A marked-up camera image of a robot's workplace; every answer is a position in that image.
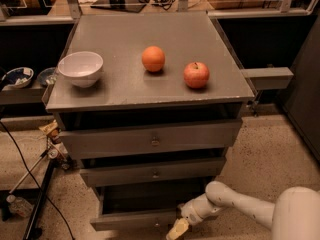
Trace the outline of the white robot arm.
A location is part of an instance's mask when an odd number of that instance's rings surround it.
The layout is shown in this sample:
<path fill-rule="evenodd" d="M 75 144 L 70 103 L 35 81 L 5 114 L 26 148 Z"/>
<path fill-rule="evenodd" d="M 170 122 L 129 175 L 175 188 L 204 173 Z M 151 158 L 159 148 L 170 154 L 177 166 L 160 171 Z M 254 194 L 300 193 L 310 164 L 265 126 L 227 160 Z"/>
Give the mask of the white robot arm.
<path fill-rule="evenodd" d="M 167 233 L 166 240 L 177 240 L 190 226 L 234 208 L 271 231 L 272 240 L 320 240 L 320 192 L 291 187 L 275 203 L 232 190 L 224 183 L 210 182 L 205 193 L 185 203 L 181 217 Z"/>

